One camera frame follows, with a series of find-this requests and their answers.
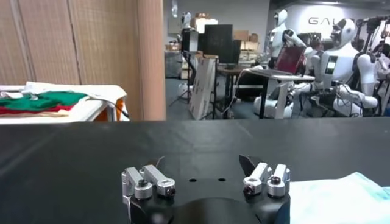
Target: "folded clothes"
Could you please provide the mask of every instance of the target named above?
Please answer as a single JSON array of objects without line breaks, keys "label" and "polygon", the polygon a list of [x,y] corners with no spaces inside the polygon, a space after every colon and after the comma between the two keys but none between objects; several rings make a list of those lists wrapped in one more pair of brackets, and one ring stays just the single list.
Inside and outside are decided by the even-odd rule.
[{"label": "folded clothes", "polygon": [[10,110],[23,111],[23,113],[27,111],[31,113],[42,112],[58,106],[75,105],[80,99],[86,96],[84,93],[70,92],[46,92],[38,95],[26,94],[18,99],[0,99],[0,107],[3,108],[3,111],[8,109],[8,112]]},{"label": "folded clothes", "polygon": [[74,105],[63,106],[57,105],[53,108],[45,109],[45,110],[12,110],[6,107],[0,107],[0,115],[1,114],[39,114],[39,113],[47,113],[47,112],[58,112],[60,110],[69,111],[73,108]]}]

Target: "white board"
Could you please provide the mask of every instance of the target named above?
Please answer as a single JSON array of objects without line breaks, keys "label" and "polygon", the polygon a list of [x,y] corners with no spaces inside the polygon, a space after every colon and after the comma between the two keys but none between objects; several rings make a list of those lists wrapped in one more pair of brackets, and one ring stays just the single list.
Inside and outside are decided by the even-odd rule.
[{"label": "white board", "polygon": [[200,58],[189,110],[195,120],[204,118],[210,106],[215,79],[215,58]]}]

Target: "black tablecloth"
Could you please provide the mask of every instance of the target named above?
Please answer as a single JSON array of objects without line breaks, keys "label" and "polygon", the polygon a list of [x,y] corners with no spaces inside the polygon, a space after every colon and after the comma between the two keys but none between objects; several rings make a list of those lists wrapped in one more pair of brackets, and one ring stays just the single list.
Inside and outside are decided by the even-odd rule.
[{"label": "black tablecloth", "polygon": [[163,155],[184,177],[229,175],[207,167],[245,154],[293,181],[361,172],[390,186],[389,130],[387,118],[0,126],[0,222],[127,223],[121,171]]}]

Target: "wooden partition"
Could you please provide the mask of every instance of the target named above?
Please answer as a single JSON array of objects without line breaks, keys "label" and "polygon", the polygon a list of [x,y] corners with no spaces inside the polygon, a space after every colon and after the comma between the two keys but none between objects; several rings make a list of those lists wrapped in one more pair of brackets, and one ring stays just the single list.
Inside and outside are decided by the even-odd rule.
[{"label": "wooden partition", "polygon": [[29,79],[16,23],[10,0],[0,0],[0,85],[23,85]]},{"label": "wooden partition", "polygon": [[136,0],[70,0],[83,84],[121,86],[134,119],[143,118]]},{"label": "wooden partition", "polygon": [[138,1],[138,24],[144,118],[149,121],[165,120],[163,2]]},{"label": "wooden partition", "polygon": [[19,0],[37,82],[80,84],[67,0]]}]

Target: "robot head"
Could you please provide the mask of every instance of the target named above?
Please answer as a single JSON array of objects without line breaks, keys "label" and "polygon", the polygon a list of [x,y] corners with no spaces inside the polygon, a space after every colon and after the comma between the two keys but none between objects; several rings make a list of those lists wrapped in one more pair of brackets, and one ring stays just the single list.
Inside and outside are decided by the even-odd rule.
[{"label": "robot head", "polygon": [[191,14],[189,12],[183,12],[182,24],[189,24],[191,22]]},{"label": "robot head", "polygon": [[332,40],[335,47],[343,47],[351,43],[356,35],[356,25],[350,19],[343,19],[333,25]]},{"label": "robot head", "polygon": [[278,13],[275,13],[275,22],[276,22],[276,26],[280,26],[282,25],[286,20],[287,20],[287,16],[288,16],[288,13],[287,13],[287,10],[283,9],[282,11],[278,12]]}]

